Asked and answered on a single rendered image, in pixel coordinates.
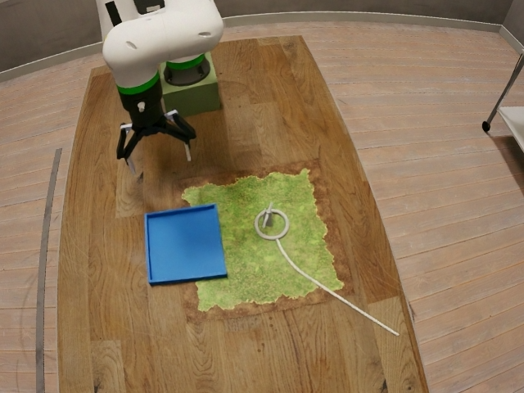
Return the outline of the blue square tray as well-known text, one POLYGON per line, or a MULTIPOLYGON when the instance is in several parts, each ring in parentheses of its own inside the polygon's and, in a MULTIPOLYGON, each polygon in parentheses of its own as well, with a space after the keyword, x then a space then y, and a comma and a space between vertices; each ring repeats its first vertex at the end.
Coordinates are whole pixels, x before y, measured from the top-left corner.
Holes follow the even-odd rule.
POLYGON ((147 213, 145 238, 150 285, 227 277, 216 203, 147 213))

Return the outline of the grey ring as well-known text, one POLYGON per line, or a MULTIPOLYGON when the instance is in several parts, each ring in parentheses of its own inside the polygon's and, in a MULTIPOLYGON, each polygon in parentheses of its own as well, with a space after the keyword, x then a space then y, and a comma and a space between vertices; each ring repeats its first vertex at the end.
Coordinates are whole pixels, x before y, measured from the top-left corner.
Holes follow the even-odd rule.
POLYGON ((280 233, 279 235, 277 235, 277 236, 273 236, 273 237, 270 237, 270 236, 264 235, 264 234, 259 230, 259 228, 258 228, 258 221, 259 221, 260 217, 262 216, 263 212, 264 212, 264 211, 261 211, 261 212, 256 216, 256 218, 255 218, 254 226, 255 226, 255 230, 256 230, 256 232, 257 232, 257 233, 258 233, 262 238, 264 238, 264 239, 268 239, 268 240, 276 240, 276 239, 279 239, 279 238, 283 237, 283 236, 287 233, 287 231, 288 231, 288 229, 289 229, 289 220, 288 220, 287 216, 286 216, 283 212, 281 212, 280 210, 271 209, 270 212, 277 213, 277 214, 281 215, 281 216, 284 218, 285 223, 286 223, 286 227, 285 227, 285 229, 283 230, 283 232, 280 233))

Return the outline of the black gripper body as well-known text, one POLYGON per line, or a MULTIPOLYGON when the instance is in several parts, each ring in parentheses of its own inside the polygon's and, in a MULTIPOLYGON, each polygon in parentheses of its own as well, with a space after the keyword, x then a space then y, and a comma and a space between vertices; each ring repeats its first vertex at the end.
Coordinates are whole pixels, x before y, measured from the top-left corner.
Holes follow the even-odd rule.
POLYGON ((164 112, 162 109, 161 101, 158 102, 155 106, 153 106, 151 109, 147 111, 143 111, 140 113, 132 113, 129 112, 130 119, 132 121, 131 129, 139 133, 143 127, 147 127, 147 132, 143 136, 150 136, 152 134, 157 134, 159 131, 155 131, 152 129, 153 124, 158 124, 159 126, 164 126, 167 118, 164 116, 164 112), (158 121, 157 121, 158 120, 158 121), (157 121, 157 122, 156 122, 157 121), (139 127, 138 127, 138 126, 139 127), (148 126, 150 125, 150 126, 148 126))

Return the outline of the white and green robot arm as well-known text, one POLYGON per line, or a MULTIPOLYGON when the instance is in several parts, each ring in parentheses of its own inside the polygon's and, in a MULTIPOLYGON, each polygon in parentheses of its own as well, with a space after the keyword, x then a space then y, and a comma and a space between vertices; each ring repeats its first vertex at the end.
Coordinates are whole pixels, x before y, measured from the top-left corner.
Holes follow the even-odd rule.
POLYGON ((103 58, 126 111, 147 111, 161 100, 158 65, 163 62, 165 81, 177 87, 197 84, 210 73, 204 53, 224 31, 213 0, 165 0, 164 8, 145 15, 134 0, 96 3, 103 58))

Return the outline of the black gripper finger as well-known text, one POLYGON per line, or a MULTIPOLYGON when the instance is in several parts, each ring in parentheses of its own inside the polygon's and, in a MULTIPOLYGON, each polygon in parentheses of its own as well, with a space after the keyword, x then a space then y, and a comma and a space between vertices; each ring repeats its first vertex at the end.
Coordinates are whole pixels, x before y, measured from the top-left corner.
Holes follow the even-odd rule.
POLYGON ((153 124, 152 128, 155 131, 159 131, 163 134, 167 133, 168 135, 183 141, 187 153, 187 160, 190 161, 191 157, 189 150, 191 149, 191 146, 189 144, 189 141, 190 139, 194 139, 197 137, 195 129, 182 116, 178 114, 176 108, 173 108, 171 112, 164 114, 164 116, 166 116, 167 119, 172 120, 172 122, 175 122, 180 129, 173 126, 172 124, 169 124, 167 121, 165 122, 165 125, 163 127, 159 126, 158 124, 153 124))
POLYGON ((133 136, 130 138, 128 144, 124 148, 124 144, 126 141, 126 135, 129 134, 129 130, 131 129, 132 124, 120 124, 120 139, 118 142, 118 146, 116 149, 116 159, 120 160, 121 158, 124 158, 126 161, 127 166, 131 169, 131 172, 134 175, 136 175, 135 166, 131 157, 131 153, 133 149, 136 147, 138 142, 141 141, 143 135, 147 132, 147 127, 143 127, 139 133, 134 132, 133 136), (123 154, 122 154, 123 153, 123 154))

